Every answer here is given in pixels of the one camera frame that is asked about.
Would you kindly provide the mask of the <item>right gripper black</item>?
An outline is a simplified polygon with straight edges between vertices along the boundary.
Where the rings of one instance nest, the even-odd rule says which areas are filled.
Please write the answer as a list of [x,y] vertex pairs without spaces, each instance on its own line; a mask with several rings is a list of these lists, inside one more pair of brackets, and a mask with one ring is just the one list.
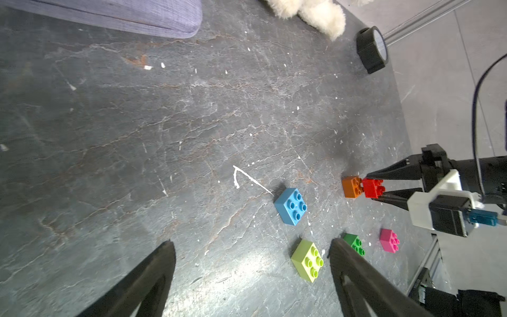
[[[462,190],[476,192],[483,197],[485,204],[506,204],[506,157],[489,157],[479,160],[482,187],[477,178],[477,167],[473,159],[456,161],[449,159],[445,150],[438,144],[422,148],[421,155],[410,155],[401,161],[381,170],[366,175],[373,180],[420,180],[422,178],[425,192],[429,192],[441,181],[450,170],[457,170]],[[408,199],[422,188],[410,188],[384,192],[372,200],[387,203],[406,211]]]

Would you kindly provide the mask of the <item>white plush dog toy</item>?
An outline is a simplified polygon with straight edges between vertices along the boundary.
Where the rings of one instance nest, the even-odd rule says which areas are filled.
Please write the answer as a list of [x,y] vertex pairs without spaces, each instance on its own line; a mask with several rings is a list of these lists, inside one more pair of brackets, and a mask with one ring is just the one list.
[[346,16],[342,6],[332,0],[267,0],[275,15],[282,19],[299,16],[331,41],[343,35]]

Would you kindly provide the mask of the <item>blue lego brick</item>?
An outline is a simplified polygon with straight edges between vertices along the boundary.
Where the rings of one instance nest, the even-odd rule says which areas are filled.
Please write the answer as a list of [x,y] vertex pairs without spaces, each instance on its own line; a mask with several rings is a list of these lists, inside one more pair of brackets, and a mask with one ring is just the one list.
[[292,226],[296,226],[308,211],[308,206],[297,188],[286,188],[274,205],[283,222]]

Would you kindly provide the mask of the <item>lime lego brick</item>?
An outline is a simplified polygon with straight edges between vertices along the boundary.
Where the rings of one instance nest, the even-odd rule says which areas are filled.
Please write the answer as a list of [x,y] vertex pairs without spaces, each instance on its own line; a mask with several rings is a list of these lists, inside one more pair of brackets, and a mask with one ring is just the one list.
[[315,244],[309,240],[301,240],[291,256],[299,276],[306,281],[314,283],[319,276],[324,262]]

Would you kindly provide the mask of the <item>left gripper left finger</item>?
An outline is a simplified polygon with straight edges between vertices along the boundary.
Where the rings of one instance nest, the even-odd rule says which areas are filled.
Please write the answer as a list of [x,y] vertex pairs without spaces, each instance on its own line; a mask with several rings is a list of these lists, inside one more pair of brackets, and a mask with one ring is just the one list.
[[176,251],[163,242],[80,316],[162,316],[176,267]]

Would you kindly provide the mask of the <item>pink lego brick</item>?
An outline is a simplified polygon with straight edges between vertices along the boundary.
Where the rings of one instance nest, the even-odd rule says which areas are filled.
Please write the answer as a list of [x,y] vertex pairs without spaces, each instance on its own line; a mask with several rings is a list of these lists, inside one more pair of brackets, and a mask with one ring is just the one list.
[[386,252],[395,254],[400,248],[400,240],[396,233],[391,229],[382,229],[380,233],[380,243]]

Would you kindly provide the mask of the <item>black round clock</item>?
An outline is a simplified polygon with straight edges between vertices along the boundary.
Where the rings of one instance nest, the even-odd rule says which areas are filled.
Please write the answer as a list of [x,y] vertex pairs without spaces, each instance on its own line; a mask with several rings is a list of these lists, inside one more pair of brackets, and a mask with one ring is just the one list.
[[356,52],[368,74],[383,69],[389,62],[387,44],[377,26],[359,31]]

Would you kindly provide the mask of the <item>green lego brick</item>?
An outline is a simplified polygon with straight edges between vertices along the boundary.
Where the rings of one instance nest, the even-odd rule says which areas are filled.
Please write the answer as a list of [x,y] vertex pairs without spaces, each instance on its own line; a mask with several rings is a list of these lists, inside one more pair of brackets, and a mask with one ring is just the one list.
[[343,240],[360,256],[365,255],[365,250],[363,248],[363,242],[359,239],[358,235],[347,233],[343,237]]

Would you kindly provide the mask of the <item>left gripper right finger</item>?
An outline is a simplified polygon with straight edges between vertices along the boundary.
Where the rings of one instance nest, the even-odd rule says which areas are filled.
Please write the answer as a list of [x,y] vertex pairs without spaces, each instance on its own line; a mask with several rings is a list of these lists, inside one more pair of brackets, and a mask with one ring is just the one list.
[[430,316],[343,239],[332,240],[330,268],[344,316]]

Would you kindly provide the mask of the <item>orange lego brick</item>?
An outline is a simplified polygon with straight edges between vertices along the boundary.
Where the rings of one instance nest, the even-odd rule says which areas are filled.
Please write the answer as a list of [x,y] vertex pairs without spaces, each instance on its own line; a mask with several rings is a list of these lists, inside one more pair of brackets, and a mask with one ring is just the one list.
[[359,176],[348,176],[342,181],[342,187],[346,198],[355,199],[363,194],[362,179]]

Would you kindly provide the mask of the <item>red lego brick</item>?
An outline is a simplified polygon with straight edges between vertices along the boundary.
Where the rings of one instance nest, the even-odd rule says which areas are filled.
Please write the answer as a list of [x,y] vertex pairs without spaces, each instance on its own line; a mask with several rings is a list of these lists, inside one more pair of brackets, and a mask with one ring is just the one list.
[[383,182],[383,180],[363,178],[362,186],[365,197],[377,199],[382,196],[386,191],[386,188],[383,186]]

